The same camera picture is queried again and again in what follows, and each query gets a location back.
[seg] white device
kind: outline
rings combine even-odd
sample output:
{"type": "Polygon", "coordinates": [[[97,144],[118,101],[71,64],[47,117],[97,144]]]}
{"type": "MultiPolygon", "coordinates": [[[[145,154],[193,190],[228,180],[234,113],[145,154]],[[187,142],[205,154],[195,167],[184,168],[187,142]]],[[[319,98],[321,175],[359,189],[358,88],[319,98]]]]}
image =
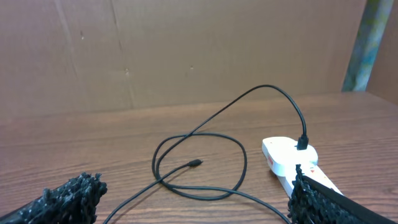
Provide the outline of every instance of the white device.
{"type": "Polygon", "coordinates": [[[271,137],[262,140],[262,152],[273,173],[278,176],[289,197],[292,196],[296,178],[296,164],[301,164],[303,175],[316,180],[335,192],[342,193],[322,172],[318,165],[316,150],[308,145],[306,149],[297,150],[297,141],[288,137],[271,137]]]}

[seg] red label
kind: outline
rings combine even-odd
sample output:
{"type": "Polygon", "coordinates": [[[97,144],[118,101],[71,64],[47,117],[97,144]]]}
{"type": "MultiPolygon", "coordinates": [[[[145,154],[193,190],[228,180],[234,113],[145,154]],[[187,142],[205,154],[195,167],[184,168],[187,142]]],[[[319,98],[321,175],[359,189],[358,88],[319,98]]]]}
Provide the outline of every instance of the red label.
{"type": "Polygon", "coordinates": [[[271,156],[268,156],[268,161],[271,163],[271,165],[274,165],[274,161],[272,161],[271,156]]]}

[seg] cardboard wall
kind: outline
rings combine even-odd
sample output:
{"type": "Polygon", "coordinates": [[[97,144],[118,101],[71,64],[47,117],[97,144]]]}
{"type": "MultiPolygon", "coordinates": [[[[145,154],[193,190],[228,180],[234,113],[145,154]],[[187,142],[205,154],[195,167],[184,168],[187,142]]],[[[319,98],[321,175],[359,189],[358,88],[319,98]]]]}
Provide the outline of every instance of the cardboard wall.
{"type": "Polygon", "coordinates": [[[392,5],[389,20],[373,65],[367,91],[398,104],[398,2],[392,5]]]}
{"type": "Polygon", "coordinates": [[[0,119],[338,92],[365,3],[1,1],[0,119]]]}

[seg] wooden table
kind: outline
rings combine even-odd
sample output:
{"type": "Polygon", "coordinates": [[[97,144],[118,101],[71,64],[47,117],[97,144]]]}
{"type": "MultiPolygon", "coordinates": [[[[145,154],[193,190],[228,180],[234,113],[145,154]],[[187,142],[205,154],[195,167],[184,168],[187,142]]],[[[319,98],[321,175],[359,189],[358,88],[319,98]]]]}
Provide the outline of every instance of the wooden table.
{"type": "MultiPolygon", "coordinates": [[[[346,196],[398,222],[398,106],[368,93],[295,100],[304,113],[321,169],[346,196]]],[[[161,140],[188,132],[223,105],[1,121],[0,215],[35,199],[43,188],[57,187],[83,171],[100,172],[109,189],[97,208],[101,223],[119,203],[154,181],[150,163],[161,140]]],[[[266,164],[261,141],[270,136],[297,139],[300,127],[289,102],[276,98],[239,102],[202,130],[241,141],[248,153],[248,172],[240,190],[287,214],[288,198],[266,164]]],[[[173,184],[231,188],[241,175],[240,148],[213,137],[183,142],[164,159],[161,172],[196,158],[204,163],[177,174],[173,184]]],[[[115,218],[116,223],[281,223],[268,209],[237,195],[202,202],[160,186],[115,218]]]]}

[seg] cable connector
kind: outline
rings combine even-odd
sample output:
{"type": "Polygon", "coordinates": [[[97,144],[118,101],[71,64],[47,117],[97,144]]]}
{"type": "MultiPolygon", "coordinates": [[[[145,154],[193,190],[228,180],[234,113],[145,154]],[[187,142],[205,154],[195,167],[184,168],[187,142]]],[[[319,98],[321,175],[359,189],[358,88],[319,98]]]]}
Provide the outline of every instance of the cable connector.
{"type": "Polygon", "coordinates": [[[203,162],[203,160],[195,159],[195,160],[189,162],[189,163],[188,163],[188,166],[190,166],[190,167],[196,167],[196,166],[199,166],[202,162],[203,162]]]}
{"type": "Polygon", "coordinates": [[[308,146],[308,137],[307,135],[302,134],[297,141],[297,150],[307,149],[308,146]]]}

